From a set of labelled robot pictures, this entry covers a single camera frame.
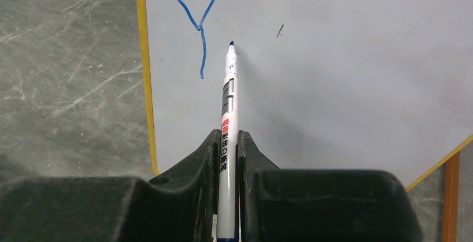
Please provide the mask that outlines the yellow-framed whiteboard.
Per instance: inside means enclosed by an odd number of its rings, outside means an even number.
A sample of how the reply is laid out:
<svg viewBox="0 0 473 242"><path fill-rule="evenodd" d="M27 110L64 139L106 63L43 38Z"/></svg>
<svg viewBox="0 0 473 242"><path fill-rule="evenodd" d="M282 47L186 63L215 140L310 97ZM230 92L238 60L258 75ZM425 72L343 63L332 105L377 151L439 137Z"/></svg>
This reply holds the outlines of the yellow-framed whiteboard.
<svg viewBox="0 0 473 242"><path fill-rule="evenodd" d="M151 167L239 128L282 168L376 169L412 188L472 141L472 0L137 0Z"/></svg>

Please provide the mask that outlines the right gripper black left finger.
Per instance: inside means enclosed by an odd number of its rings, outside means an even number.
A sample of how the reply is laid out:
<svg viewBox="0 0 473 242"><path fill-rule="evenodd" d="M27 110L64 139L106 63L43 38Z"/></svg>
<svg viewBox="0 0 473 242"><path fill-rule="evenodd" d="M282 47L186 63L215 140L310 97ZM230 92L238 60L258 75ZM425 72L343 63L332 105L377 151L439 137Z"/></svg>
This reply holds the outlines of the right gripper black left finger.
<svg viewBox="0 0 473 242"><path fill-rule="evenodd" d="M219 130L146 181L23 177L1 186L2 241L212 241Z"/></svg>

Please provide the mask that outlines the white blue whiteboard marker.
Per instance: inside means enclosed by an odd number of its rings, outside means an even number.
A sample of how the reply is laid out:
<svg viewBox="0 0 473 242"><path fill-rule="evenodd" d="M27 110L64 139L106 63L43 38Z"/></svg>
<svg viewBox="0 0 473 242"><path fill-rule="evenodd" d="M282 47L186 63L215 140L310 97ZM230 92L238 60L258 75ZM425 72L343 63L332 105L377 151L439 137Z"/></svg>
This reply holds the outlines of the white blue whiteboard marker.
<svg viewBox="0 0 473 242"><path fill-rule="evenodd" d="M237 53L231 41L226 54L221 106L221 143L217 241L238 241L238 76Z"/></svg>

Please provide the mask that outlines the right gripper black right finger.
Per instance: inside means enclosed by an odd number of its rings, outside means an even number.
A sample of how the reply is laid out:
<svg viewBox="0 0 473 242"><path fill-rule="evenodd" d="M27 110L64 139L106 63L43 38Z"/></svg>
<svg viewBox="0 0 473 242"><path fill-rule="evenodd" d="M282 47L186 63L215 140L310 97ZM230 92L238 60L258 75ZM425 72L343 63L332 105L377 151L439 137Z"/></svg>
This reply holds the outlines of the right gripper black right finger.
<svg viewBox="0 0 473 242"><path fill-rule="evenodd" d="M248 132L238 143L242 241L422 241L391 173L281 169Z"/></svg>

